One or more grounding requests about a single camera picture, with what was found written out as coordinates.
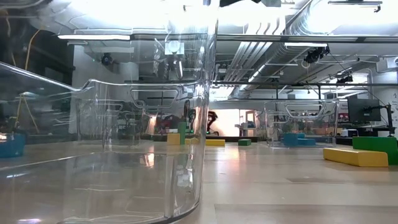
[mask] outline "ceiling beam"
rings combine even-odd
[[[212,82],[213,85],[273,85],[273,86],[398,86],[398,83],[288,83],[288,82]]]

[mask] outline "clear plastic enclosure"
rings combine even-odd
[[[271,147],[336,145],[338,100],[265,103],[267,143]]]
[[[170,223],[201,192],[214,0],[0,0],[2,223]]]

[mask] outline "computer monitor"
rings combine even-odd
[[[381,121],[379,100],[348,99],[350,122]]]

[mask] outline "yellow foam block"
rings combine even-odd
[[[207,146],[225,146],[225,139],[206,139]]]
[[[185,139],[185,144],[199,144],[199,139],[197,138]]]
[[[179,133],[167,133],[167,144],[168,145],[179,145],[180,134]]]
[[[323,158],[359,167],[388,167],[388,156],[385,152],[325,148]]]

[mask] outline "green block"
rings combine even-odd
[[[178,123],[178,133],[180,134],[180,145],[185,144],[185,130],[187,128],[187,122]]]
[[[389,165],[398,165],[397,139],[390,137],[353,137],[353,148],[385,152]]]
[[[238,140],[238,145],[239,146],[250,146],[251,145],[251,140],[250,139],[239,139]]]

